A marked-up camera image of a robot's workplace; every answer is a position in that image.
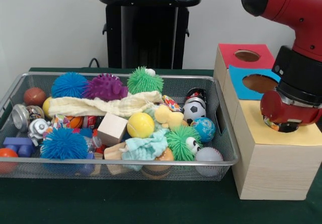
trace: white cloth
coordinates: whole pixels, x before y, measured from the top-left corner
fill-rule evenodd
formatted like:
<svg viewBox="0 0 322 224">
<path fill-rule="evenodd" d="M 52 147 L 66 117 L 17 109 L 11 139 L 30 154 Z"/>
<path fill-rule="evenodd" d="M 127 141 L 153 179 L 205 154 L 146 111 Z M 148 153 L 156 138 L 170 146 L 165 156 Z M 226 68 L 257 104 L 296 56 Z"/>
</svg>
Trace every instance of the white cloth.
<svg viewBox="0 0 322 224">
<path fill-rule="evenodd" d="M 136 112 L 143 112 L 154 103 L 162 102 L 158 91 L 129 94 L 121 100 L 105 102 L 100 99 L 80 99 L 74 97 L 53 98 L 50 100 L 49 115 L 64 116 L 105 116 L 111 113 L 120 117 L 130 117 Z"/>
</svg>

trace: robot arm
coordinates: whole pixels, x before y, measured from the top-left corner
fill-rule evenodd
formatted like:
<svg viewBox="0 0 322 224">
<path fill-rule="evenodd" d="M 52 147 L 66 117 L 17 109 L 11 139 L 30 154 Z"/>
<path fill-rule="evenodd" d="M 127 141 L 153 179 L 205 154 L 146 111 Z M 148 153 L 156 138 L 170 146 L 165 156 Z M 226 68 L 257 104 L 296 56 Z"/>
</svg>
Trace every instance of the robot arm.
<svg viewBox="0 0 322 224">
<path fill-rule="evenodd" d="M 322 0 L 241 0 L 254 16 L 295 31 L 292 49 L 282 46 L 272 71 L 278 87 L 264 94 L 262 114 L 275 123 L 313 124 L 322 114 Z"/>
</svg>

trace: table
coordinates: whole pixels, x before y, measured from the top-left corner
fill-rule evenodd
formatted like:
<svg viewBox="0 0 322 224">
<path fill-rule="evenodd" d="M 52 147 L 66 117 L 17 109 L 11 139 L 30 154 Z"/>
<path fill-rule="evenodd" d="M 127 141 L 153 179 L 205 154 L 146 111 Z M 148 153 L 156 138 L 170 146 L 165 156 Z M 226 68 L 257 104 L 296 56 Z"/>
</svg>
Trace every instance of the table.
<svg viewBox="0 0 322 224">
<path fill-rule="evenodd" d="M 129 73 L 131 69 L 32 68 Z M 212 76 L 211 70 L 158 70 Z M 322 170 L 305 201 L 239 200 L 220 182 L 0 179 L 0 223 L 321 223 Z"/>
</svg>

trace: metal basket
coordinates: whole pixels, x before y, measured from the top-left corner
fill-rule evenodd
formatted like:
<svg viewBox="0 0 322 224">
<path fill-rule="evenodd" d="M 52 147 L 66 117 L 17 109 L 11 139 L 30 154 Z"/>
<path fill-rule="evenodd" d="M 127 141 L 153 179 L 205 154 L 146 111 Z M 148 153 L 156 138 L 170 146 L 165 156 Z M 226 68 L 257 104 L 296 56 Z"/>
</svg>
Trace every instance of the metal basket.
<svg viewBox="0 0 322 224">
<path fill-rule="evenodd" d="M 15 104 L 23 103 L 24 92 L 31 87 L 40 87 L 47 96 L 55 79 L 63 73 L 29 72 L 19 76 L 0 102 L 0 147 L 6 137 L 27 137 L 19 132 L 13 123 L 11 111 Z M 97 76 L 83 74 L 88 80 Z M 128 74 L 116 74 L 126 83 Z M 215 138 L 205 144 L 219 150 L 222 162 L 179 162 L 164 161 L 108 161 L 108 160 L 49 160 L 39 158 L 39 148 L 31 158 L 0 158 L 1 178 L 47 178 L 47 179 L 124 179 L 124 180 L 199 180 L 220 181 L 230 166 L 237 163 L 239 149 L 236 144 L 227 108 L 219 83 L 212 77 L 198 76 L 161 76 L 164 79 L 163 94 L 171 96 L 181 106 L 186 93 L 194 87 L 204 88 L 207 92 L 207 117 L 216 126 Z M 119 173 L 127 165 L 141 165 L 140 171 L 129 170 Z"/>
</svg>

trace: white wall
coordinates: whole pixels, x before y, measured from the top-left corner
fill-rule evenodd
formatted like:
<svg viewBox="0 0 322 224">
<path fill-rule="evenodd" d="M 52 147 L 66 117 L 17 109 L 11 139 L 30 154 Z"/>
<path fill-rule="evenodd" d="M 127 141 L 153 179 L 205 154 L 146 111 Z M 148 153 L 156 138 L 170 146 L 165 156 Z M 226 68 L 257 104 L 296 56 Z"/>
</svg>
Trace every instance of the white wall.
<svg viewBox="0 0 322 224">
<path fill-rule="evenodd" d="M 32 66 L 107 66 L 105 5 L 99 0 L 0 0 L 0 97 Z M 184 68 L 213 69 L 221 43 L 266 43 L 276 55 L 292 44 L 286 26 L 249 15 L 240 0 L 202 0 L 190 8 Z"/>
</svg>

